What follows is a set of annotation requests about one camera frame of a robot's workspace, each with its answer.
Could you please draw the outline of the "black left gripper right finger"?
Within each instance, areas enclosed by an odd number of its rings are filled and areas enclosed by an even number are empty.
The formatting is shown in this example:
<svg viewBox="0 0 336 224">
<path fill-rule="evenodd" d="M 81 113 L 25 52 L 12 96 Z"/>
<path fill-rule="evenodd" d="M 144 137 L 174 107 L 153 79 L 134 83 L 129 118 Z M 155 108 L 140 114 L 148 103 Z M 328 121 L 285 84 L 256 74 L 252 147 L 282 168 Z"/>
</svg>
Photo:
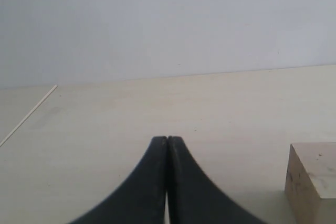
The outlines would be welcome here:
<svg viewBox="0 0 336 224">
<path fill-rule="evenodd" d="M 262 223 L 223 193 L 202 171 L 184 140 L 167 139 L 170 223 Z"/>
</svg>

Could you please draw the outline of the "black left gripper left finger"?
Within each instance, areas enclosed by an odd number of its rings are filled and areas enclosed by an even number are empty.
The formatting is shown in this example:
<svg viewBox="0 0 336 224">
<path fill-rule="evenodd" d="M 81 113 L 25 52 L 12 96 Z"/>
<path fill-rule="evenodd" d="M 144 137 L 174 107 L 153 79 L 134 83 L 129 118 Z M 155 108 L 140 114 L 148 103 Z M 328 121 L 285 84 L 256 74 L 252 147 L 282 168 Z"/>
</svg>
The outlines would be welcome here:
<svg viewBox="0 0 336 224">
<path fill-rule="evenodd" d="M 151 139 L 143 157 L 123 183 L 72 223 L 164 223 L 167 137 Z"/>
</svg>

